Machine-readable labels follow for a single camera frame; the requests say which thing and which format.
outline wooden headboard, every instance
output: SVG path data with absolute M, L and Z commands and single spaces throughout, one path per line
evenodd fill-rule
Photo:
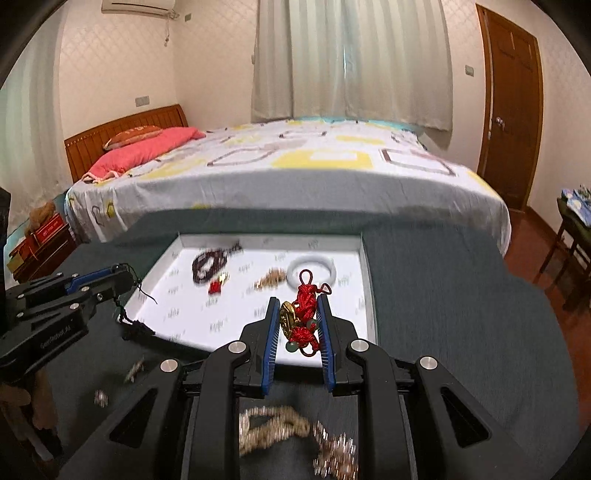
M 146 110 L 113 120 L 64 140 L 72 180 L 77 182 L 104 155 L 103 145 L 114 135 L 140 125 L 187 127 L 187 118 L 180 105 Z

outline red knotted cord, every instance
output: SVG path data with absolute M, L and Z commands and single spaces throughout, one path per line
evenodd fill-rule
M 302 273 L 304 272 L 308 272 L 310 274 L 308 283 L 304 283 L 304 280 L 301 277 Z M 332 293 L 332 289 L 326 283 L 323 283 L 320 288 L 318 288 L 316 285 L 312 285 L 312 278 L 312 272 L 310 270 L 305 269 L 300 272 L 301 285 L 297 289 L 297 299 L 292 304 L 294 306 L 295 316 L 301 322 L 303 322 L 304 325 L 308 322 L 308 320 L 312 319 L 316 313 L 316 294 L 326 293 L 330 295 Z M 306 327 L 294 327 L 289 341 L 297 342 L 298 346 L 300 347 L 300 352 L 305 356 L 314 356 L 320 349 L 318 340 L 316 340 L 316 337 L 314 336 L 313 329 L 308 330 Z M 303 351 L 303 349 L 307 347 L 308 344 L 310 344 L 312 347 L 312 353 L 306 353 Z

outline white tray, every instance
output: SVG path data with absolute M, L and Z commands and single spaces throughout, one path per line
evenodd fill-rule
M 203 251 L 230 248 L 236 241 L 243 251 L 228 257 L 222 271 L 229 273 L 218 296 L 209 296 L 208 284 L 195 285 L 192 265 Z M 371 277 L 360 237 L 294 235 L 181 235 L 168 247 L 144 278 L 142 289 L 158 304 L 134 292 L 125 308 L 131 319 L 144 322 L 156 335 L 214 351 L 238 340 L 242 328 L 265 317 L 270 297 L 280 302 L 294 301 L 297 292 L 287 283 L 277 288 L 255 290 L 254 283 L 270 268 L 287 270 L 289 263 L 311 252 L 331 258 L 336 267 L 336 282 L 329 295 L 333 315 L 350 320 L 357 335 L 375 342 L 374 307 Z M 320 287 L 329 272 L 317 264 L 303 264 L 314 274 Z M 280 332 L 277 362 L 320 367 L 320 354 L 307 358 L 285 350 L 286 339 Z

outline beige curtain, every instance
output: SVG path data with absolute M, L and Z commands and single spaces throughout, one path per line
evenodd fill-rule
M 347 116 L 452 129 L 441 0 L 343 0 Z
M 340 0 L 260 0 L 253 119 L 345 115 Z
M 346 116 L 451 130 L 452 105 L 441 0 L 259 0 L 254 119 Z
M 65 7 L 35 33 L 0 89 L 0 186 L 12 194 L 8 233 L 72 184 L 57 85 Z

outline wall socket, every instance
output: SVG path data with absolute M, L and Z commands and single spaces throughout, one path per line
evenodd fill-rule
M 144 106 L 150 104 L 150 97 L 146 95 L 145 97 L 137 97 L 135 99 L 135 106 Z

